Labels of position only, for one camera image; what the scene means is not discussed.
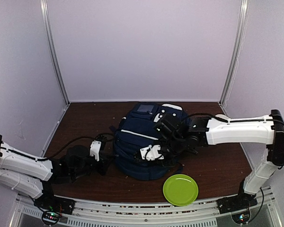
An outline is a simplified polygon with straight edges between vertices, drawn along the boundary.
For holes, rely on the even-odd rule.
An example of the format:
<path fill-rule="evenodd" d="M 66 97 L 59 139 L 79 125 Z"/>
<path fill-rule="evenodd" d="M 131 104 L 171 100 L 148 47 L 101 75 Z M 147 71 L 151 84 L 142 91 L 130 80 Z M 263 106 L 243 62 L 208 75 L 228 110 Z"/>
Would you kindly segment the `navy blue student backpack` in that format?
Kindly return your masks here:
<path fill-rule="evenodd" d="M 115 165 L 124 174 L 137 180 L 149 181 L 162 178 L 171 169 L 154 166 L 154 161 L 134 158 L 134 154 L 141 148 L 166 144 L 161 134 L 154 128 L 165 114 L 184 120 L 186 125 L 191 123 L 187 118 L 187 112 L 181 106 L 139 102 L 121 119 L 118 127 L 109 127 L 114 134 Z"/>

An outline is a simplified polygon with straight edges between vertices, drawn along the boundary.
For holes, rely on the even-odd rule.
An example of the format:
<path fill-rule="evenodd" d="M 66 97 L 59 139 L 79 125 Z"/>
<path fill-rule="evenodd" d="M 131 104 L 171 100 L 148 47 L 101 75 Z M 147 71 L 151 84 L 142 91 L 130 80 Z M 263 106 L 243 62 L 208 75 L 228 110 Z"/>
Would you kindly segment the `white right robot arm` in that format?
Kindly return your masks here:
<path fill-rule="evenodd" d="M 179 120 L 164 114 L 155 130 L 176 152 L 224 143 L 260 143 L 266 146 L 264 158 L 243 180 L 242 191 L 233 198 L 233 205 L 242 209 L 251 202 L 261 186 L 284 166 L 284 120 L 279 110 L 254 118 L 232 119 L 223 114 L 195 113 Z"/>

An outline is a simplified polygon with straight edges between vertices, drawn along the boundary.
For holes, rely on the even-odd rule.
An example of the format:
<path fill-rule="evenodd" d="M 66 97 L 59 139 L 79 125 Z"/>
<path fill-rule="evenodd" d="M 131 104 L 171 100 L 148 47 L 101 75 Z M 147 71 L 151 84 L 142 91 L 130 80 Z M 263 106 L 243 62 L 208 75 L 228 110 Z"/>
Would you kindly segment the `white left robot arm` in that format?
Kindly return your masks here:
<path fill-rule="evenodd" d="M 105 175 L 114 156 L 102 154 L 106 139 L 99 135 L 90 147 L 68 144 L 64 156 L 38 157 L 18 150 L 2 140 L 0 135 L 0 183 L 12 190 L 23 192 L 40 202 L 48 210 L 59 205 L 53 196 L 52 184 L 73 183 L 78 178 L 97 171 Z"/>

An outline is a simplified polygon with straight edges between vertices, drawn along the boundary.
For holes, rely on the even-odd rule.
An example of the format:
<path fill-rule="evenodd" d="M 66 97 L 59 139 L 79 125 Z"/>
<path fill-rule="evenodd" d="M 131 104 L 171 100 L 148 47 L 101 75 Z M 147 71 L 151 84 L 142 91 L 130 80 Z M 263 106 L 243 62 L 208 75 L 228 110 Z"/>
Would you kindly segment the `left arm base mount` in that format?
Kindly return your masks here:
<path fill-rule="evenodd" d="M 71 215 L 75 207 L 75 201 L 71 199 L 52 197 L 32 199 L 34 206 L 41 211 L 41 220 L 46 226 L 56 225 L 63 214 Z"/>

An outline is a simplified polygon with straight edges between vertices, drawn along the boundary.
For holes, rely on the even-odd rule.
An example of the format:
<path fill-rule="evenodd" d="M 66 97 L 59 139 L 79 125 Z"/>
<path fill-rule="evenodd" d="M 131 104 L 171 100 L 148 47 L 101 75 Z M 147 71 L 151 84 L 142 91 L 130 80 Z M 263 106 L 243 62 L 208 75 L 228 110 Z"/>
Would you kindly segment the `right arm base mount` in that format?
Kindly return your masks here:
<path fill-rule="evenodd" d="M 216 202 L 219 213 L 230 213 L 232 221 L 238 225 L 249 223 L 251 220 L 250 208 L 258 204 L 254 196 L 240 196 L 238 194 L 218 199 Z"/>

